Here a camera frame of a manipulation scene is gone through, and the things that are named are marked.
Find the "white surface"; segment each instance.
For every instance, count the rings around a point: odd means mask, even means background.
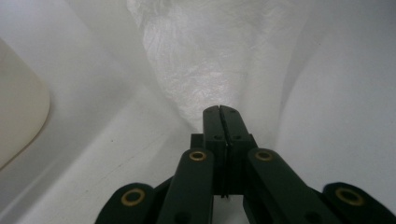
[[[345,181],[396,212],[396,4],[275,2],[264,20],[290,14],[259,39],[236,109],[309,186]],[[1,223],[93,223],[117,188],[173,174],[195,130],[160,92],[126,2],[2,1],[0,37],[53,105],[0,172]],[[216,223],[247,223],[238,198],[215,206]]]
[[[0,169],[37,135],[49,109],[47,87],[0,38]]]

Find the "plastic bag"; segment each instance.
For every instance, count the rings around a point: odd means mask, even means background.
[[[128,8],[163,92],[197,130],[205,108],[238,106],[254,63],[272,56],[262,46],[296,9],[256,0],[129,0]]]

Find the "beige object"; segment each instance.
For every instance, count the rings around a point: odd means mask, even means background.
[[[46,86],[0,39],[0,167],[37,135],[49,108]]]

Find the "crumpled plastic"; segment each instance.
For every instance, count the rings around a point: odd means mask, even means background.
[[[285,28],[282,20],[293,6],[289,1],[128,0],[164,94],[197,130],[205,108],[239,105],[253,62],[271,57],[257,51]]]

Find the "brass ring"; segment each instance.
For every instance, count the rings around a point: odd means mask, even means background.
[[[204,161],[206,159],[206,154],[202,151],[193,151],[190,153],[190,159],[193,161]]]
[[[353,199],[346,197],[345,193],[351,194]],[[337,198],[339,198],[344,203],[348,203],[353,206],[364,205],[363,197],[361,197],[361,195],[359,195],[359,193],[355,192],[355,190],[353,190],[353,189],[339,188],[335,191],[335,195],[337,196]]]
[[[139,198],[137,198],[136,200],[129,201],[129,200],[128,200],[128,196],[129,196],[130,194],[133,194],[133,193],[139,194]],[[121,202],[122,202],[123,205],[131,207],[131,206],[135,206],[135,205],[138,205],[138,204],[140,204],[141,202],[143,202],[143,200],[145,199],[145,197],[146,197],[146,193],[145,193],[145,191],[143,191],[142,189],[130,189],[130,190],[126,191],[126,192],[122,195],[122,197],[121,197]]]
[[[254,156],[260,161],[271,161],[274,158],[274,156],[267,151],[258,151]]]

